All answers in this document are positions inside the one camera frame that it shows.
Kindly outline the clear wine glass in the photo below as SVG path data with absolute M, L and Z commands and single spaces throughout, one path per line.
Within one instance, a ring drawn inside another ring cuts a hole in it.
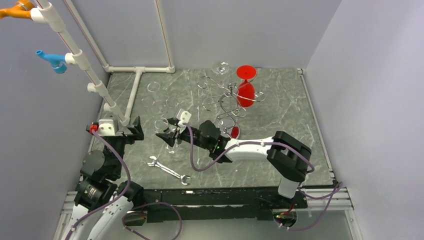
M 142 98 L 142 104 L 145 106 L 145 107 L 152 107 L 152 106 L 154 106 L 155 105 L 155 103 L 156 103 L 156 100 L 155 100 L 155 98 L 153 97 L 153 96 L 145 96 L 145 97 L 143 97 Z
M 159 83 L 159 82 L 156 82 L 156 81 L 152 81 L 152 82 L 150 82 L 150 83 L 147 85 L 147 90 L 148 90 L 150 93 L 156 93 L 156 92 L 158 92 L 160 89 L 161 89 L 161 85 L 160 85 L 160 83 Z
M 159 119 L 155 120 L 154 127 L 156 130 L 156 133 L 169 133 L 171 131 L 169 127 L 169 122 L 164 117 L 160 117 Z M 169 154 L 176 153 L 176 148 L 169 146 L 167 143 L 165 144 L 165 149 L 167 150 Z
M 174 109 L 179 105 L 179 101 L 178 99 L 174 98 L 174 97 L 169 97 L 166 101 L 165 101 L 165 105 L 167 108 L 169 109 Z
M 231 70 L 231 67 L 226 61 L 216 61 L 212 64 L 211 70 L 216 75 L 225 75 Z

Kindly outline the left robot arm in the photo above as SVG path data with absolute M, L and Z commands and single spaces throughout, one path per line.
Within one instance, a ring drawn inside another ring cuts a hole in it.
M 145 138 L 140 117 L 126 127 L 129 133 L 104 134 L 105 128 L 99 121 L 86 126 L 86 131 L 104 147 L 88 152 L 83 158 L 82 179 L 75 187 L 74 206 L 63 240 L 102 240 L 119 218 L 144 203 L 142 186 L 129 179 L 115 183 L 122 171 L 130 173 L 124 163 L 126 145 Z

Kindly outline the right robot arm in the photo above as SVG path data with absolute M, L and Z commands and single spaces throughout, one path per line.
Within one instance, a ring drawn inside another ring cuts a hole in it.
M 199 147 L 207 150 L 213 161 L 201 171 L 216 163 L 268 161 L 281 175 L 275 200 L 282 208 L 295 201 L 298 187 L 308 174 L 315 171 L 310 162 L 312 150 L 285 131 L 276 131 L 273 136 L 262 139 L 240 140 L 224 136 L 210 120 L 204 121 L 198 128 L 176 117 L 167 121 L 168 126 L 155 135 L 170 147 L 187 142 L 191 149 Z

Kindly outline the chrome wine glass rack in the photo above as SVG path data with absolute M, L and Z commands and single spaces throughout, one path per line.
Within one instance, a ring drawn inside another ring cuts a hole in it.
M 247 115 L 248 107 L 241 107 L 237 101 L 238 87 L 240 83 L 219 83 L 209 76 L 201 76 L 197 82 L 200 89 L 207 89 L 210 82 L 218 86 L 223 93 L 208 96 L 202 101 L 202 107 L 208 112 L 218 111 L 214 125 L 221 131 L 221 135 L 232 139 L 238 139 L 241 135 L 241 127 L 238 120 Z M 265 93 L 255 90 L 254 104 L 266 99 Z

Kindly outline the clear wine glass back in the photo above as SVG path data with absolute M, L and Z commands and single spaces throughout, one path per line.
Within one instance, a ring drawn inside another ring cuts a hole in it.
M 225 75 L 231 70 L 231 67 L 226 61 L 216 61 L 212 64 L 211 70 L 216 75 Z

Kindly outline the red plastic wine glass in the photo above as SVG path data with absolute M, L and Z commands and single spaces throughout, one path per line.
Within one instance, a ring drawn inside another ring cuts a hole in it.
M 247 108 L 254 104 L 255 88 L 251 84 L 256 75 L 256 69 L 251 65 L 242 65 L 236 70 L 236 75 L 242 80 L 237 88 L 237 103 Z

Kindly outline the silver double open wrench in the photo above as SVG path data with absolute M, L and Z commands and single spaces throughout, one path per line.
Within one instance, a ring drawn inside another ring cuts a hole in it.
M 166 172 L 167 174 L 170 174 L 171 176 L 175 177 L 176 179 L 179 179 L 182 185 L 188 186 L 190 185 L 190 180 L 192 179 L 189 175 L 186 174 L 179 174 L 176 171 L 170 169 L 169 167 L 163 165 L 159 162 L 156 156 L 150 156 L 149 159 L 151 162 L 148 162 L 147 165 L 149 167 L 156 167 L 161 169 L 162 171 Z

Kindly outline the blue pipe fitting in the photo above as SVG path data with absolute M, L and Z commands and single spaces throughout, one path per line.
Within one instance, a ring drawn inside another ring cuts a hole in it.
M 42 50 L 37 50 L 35 54 L 41 59 L 49 62 L 56 74 L 63 74 L 68 69 L 66 66 L 66 56 L 59 54 L 46 54 Z

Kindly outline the orange pipe fitting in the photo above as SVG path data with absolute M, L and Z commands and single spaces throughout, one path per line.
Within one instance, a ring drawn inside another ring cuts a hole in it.
M 13 7 L 2 8 L 0 10 L 0 18 L 12 17 L 31 20 L 30 11 L 33 8 L 35 8 L 35 5 L 30 0 L 18 0 Z

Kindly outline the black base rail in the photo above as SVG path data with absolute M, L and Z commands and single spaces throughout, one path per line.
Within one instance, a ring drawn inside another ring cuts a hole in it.
M 278 194 L 276 183 L 233 187 L 143 188 L 131 183 L 124 196 L 137 217 L 148 223 L 189 220 L 256 219 L 270 221 L 272 213 L 304 210 L 308 204 L 296 192 L 293 198 Z

